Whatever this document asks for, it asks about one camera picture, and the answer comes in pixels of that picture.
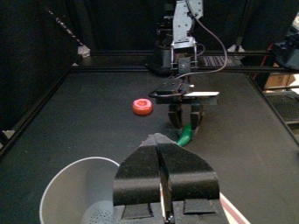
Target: black table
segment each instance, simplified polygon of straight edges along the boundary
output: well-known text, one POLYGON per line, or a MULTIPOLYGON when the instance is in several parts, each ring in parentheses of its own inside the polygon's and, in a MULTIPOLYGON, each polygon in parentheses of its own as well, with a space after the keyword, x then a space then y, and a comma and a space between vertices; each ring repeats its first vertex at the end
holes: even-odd
MULTIPOLYGON (((148 116, 131 109, 163 79, 148 72, 70 74, 1 158, 1 223, 39 223, 43 191, 70 163, 95 156, 122 162, 158 132, 178 139, 167 105, 154 105, 148 116)), ((214 167, 220 191, 251 223, 299 223, 299 147, 264 96, 242 73, 191 81, 220 94, 186 149, 214 167)))

